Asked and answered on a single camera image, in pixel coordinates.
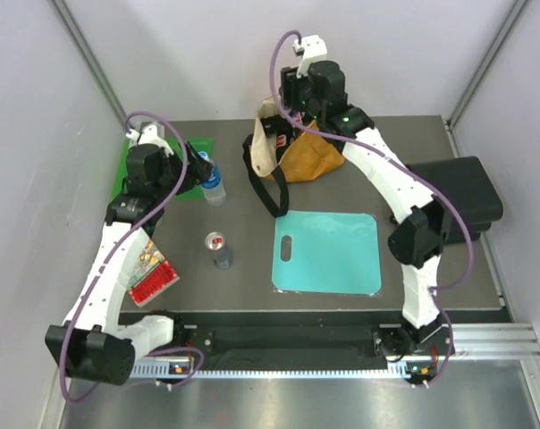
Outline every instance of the tabletop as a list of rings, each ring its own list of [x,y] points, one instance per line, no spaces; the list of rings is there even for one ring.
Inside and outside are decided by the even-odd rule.
[[[388,116],[374,118],[387,145],[405,164],[452,158],[440,116]],[[284,311],[284,310],[394,310],[403,304],[400,264],[387,248],[394,231],[388,205],[351,163],[312,182],[292,183],[290,209],[367,213],[377,220],[382,288],[374,297],[278,293],[272,284],[275,219],[266,211],[248,180],[242,162],[242,141],[253,131],[253,120],[173,123],[185,138],[211,137],[226,189],[221,206],[206,201],[171,201],[153,239],[181,279],[148,303],[145,310],[172,311]],[[275,183],[267,187],[277,191]],[[216,268],[204,241],[221,232],[232,250],[232,266]],[[467,263],[464,244],[445,247],[439,284],[459,278]],[[467,282],[441,292],[449,309],[501,307],[485,252],[475,243],[475,268]],[[126,295],[122,311],[140,311]]]

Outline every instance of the cutting board handle hole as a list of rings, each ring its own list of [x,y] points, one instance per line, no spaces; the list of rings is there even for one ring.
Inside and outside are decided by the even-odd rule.
[[[284,235],[280,243],[280,259],[288,262],[291,259],[291,236]]]

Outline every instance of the turquoise cutting board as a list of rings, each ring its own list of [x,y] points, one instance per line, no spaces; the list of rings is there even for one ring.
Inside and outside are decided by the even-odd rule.
[[[381,289],[375,218],[293,210],[279,217],[272,283],[284,291],[375,295]]]

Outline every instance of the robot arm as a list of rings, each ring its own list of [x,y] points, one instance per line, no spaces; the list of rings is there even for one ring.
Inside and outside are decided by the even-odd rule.
[[[401,263],[405,300],[402,315],[413,342],[420,343],[439,329],[439,310],[428,290],[436,285],[444,234],[451,215],[435,200],[430,189],[387,162],[403,165],[385,144],[373,121],[358,107],[348,104],[345,76],[337,63],[326,61],[327,49],[318,36],[293,43],[301,56],[299,67],[281,71],[284,104],[292,111],[316,119],[318,128],[379,149],[385,158],[365,147],[330,140],[355,164],[393,210],[399,223],[388,246]]]
[[[87,299],[72,327],[71,341],[66,350],[65,372],[70,377],[123,384],[137,359],[173,339],[173,319],[166,316],[147,315],[126,327],[118,324],[133,266],[163,211],[132,233],[107,261],[114,245],[134,223],[165,199],[179,179],[181,159],[160,136],[161,133],[159,125],[151,123],[141,133],[130,130],[127,134],[131,139],[126,158],[127,176],[122,192],[107,206],[101,244],[88,279],[63,325],[51,325],[47,330],[46,345],[57,363],[68,325],[81,301]],[[191,145],[187,143],[186,148],[189,164],[178,194],[207,180],[213,168]],[[95,281],[97,286],[87,297],[87,291]]]

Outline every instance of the soda can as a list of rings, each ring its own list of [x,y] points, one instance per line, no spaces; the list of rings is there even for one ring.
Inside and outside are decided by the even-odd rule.
[[[218,268],[225,270],[231,266],[232,254],[226,245],[223,234],[220,232],[211,232],[205,239],[205,245],[210,250],[210,255]]]

